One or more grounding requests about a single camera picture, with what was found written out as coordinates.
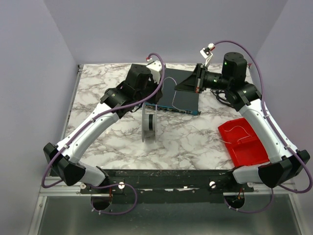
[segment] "marble surface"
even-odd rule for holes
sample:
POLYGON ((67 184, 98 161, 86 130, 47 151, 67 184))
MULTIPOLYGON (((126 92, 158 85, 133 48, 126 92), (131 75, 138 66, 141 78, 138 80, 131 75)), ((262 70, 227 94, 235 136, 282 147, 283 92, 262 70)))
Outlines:
MULTIPOLYGON (((195 65, 167 64, 192 71, 195 65)), ((130 64, 84 65, 67 135, 95 108, 107 88, 125 79, 130 64)), ((221 72, 222 65, 209 70, 221 72)), ((247 71, 248 82, 251 82, 247 71)), ((88 148, 81 161, 107 169, 231 169, 218 126, 241 116, 220 104, 208 90, 200 95, 199 116, 158 111, 157 142, 141 141, 141 109, 128 113, 88 148)))

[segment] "white spool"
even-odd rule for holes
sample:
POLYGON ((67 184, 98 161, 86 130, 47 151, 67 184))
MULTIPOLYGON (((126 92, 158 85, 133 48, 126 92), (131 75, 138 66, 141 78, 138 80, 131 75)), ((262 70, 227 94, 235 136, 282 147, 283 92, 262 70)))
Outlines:
POLYGON ((157 141, 157 106, 155 114, 146 114, 146 104, 142 105, 141 140, 154 137, 157 141))

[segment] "red tray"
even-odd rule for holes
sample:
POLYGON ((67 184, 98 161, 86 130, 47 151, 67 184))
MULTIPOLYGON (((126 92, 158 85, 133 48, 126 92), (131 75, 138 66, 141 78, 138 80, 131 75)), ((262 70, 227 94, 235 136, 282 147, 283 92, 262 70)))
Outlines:
POLYGON ((261 141, 244 118, 225 122, 218 129, 235 166, 269 162, 261 141))

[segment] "wall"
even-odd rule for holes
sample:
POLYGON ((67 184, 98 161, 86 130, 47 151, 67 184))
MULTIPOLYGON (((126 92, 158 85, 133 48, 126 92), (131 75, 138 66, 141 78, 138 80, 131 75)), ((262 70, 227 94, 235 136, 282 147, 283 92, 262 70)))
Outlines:
POLYGON ((42 0, 1 1, 0 234, 27 234, 46 166, 61 135, 77 73, 42 0))
MULTIPOLYGON (((45 0, 79 63, 203 62, 199 50, 231 39, 256 55, 287 0, 45 0)), ((215 50, 215 63, 226 52, 215 50)))
MULTIPOLYGON (((273 117, 297 145, 313 156, 313 1, 289 0, 265 40, 257 61, 264 77, 267 106, 273 117)), ((313 172, 313 160, 308 162, 313 172)), ((304 171, 296 177, 305 189, 304 171)), ((313 221, 313 190, 299 195, 307 221, 313 221)))

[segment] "white string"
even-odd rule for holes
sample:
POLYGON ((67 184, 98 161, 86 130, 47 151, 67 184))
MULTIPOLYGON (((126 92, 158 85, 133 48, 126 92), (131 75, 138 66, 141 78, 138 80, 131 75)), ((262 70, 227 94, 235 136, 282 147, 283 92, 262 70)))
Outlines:
MULTIPOLYGON (((167 78, 171 78, 171 79, 175 82, 175 85, 177 86, 177 82, 175 81, 174 78, 172 78, 172 77, 166 77, 166 78, 163 80, 163 85, 162 85, 161 91, 163 91, 164 82, 165 82, 165 80, 166 80, 167 78)), ((174 108, 176 108, 177 110, 179 110, 179 111, 185 112, 185 114, 186 114, 186 113, 187 113, 186 110, 179 109, 179 108, 177 108, 177 107, 174 105, 174 99, 175 99, 175 96, 176 96, 176 92, 177 92, 177 91, 175 91, 175 93, 174 93, 174 97, 173 97, 173 100, 172 100, 172 106, 173 106, 174 108)))
POLYGON ((247 136, 242 137, 242 138, 240 138, 240 139, 236 140, 236 142, 238 142, 238 141, 240 141, 240 140, 242 140, 242 139, 244 139, 244 138, 251 137, 251 135, 250 135, 250 134, 249 134, 249 133, 245 130, 245 128, 243 128, 242 126, 234 126, 234 127, 233 127, 233 128, 231 128, 230 130, 225 131, 225 132, 232 131, 235 127, 240 127, 240 128, 242 128, 242 129, 246 132, 246 134, 247 134, 247 136))

